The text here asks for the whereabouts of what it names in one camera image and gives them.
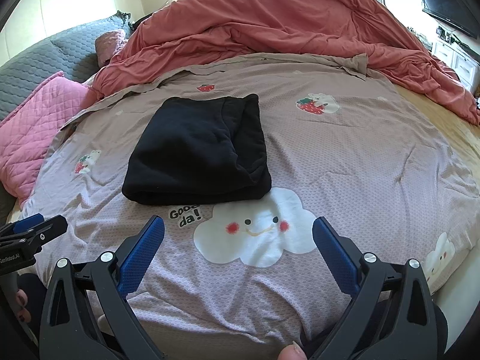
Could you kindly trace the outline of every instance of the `fingernail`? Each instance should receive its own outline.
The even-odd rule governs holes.
[[[297,352],[299,355],[305,356],[302,348],[300,348],[300,345],[298,345],[296,342],[293,342],[293,348],[295,349],[295,352]]]

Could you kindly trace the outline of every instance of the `television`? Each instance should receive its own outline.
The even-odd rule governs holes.
[[[422,0],[423,11],[466,35],[477,38],[480,25],[469,10],[457,0]]]

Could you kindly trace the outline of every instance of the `pink pillow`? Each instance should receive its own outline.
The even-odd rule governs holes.
[[[111,57],[117,54],[127,44],[124,30],[105,32],[95,39],[95,51],[97,52],[98,66],[108,65]]]
[[[91,105],[88,92],[60,71],[37,86],[0,123],[0,181],[21,205],[30,196],[55,134]]]

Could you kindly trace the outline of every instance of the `black pants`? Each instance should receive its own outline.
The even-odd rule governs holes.
[[[23,290],[27,297],[28,297],[28,304],[27,310],[32,315],[32,321],[29,323],[30,329],[34,332],[37,338],[40,337],[40,319],[42,317],[42,309],[43,303],[45,302],[45,296],[47,295],[47,289],[40,281],[37,275],[35,274],[23,274],[18,278],[18,288]],[[383,302],[379,302],[375,307],[375,310],[372,315],[372,319],[367,327],[365,334],[362,337],[363,342],[358,343],[358,348],[365,347],[365,343],[368,343],[373,338],[376,326],[380,323],[381,317],[383,312],[385,311],[386,307],[386,300]],[[446,344],[447,344],[447,336],[448,336],[448,327],[447,321],[445,316],[443,315],[442,311],[437,305],[435,307],[435,317],[437,322],[437,336],[438,336],[438,359],[443,357],[443,353],[445,352]],[[327,338],[327,336],[332,331],[333,326],[321,332],[314,340],[311,342],[306,342],[302,340],[304,344],[303,349],[307,358],[310,358],[314,354],[314,352],[320,347],[323,341]]]

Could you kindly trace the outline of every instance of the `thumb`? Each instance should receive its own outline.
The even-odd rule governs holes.
[[[279,354],[278,360],[307,360],[302,348],[296,342],[285,347]]]

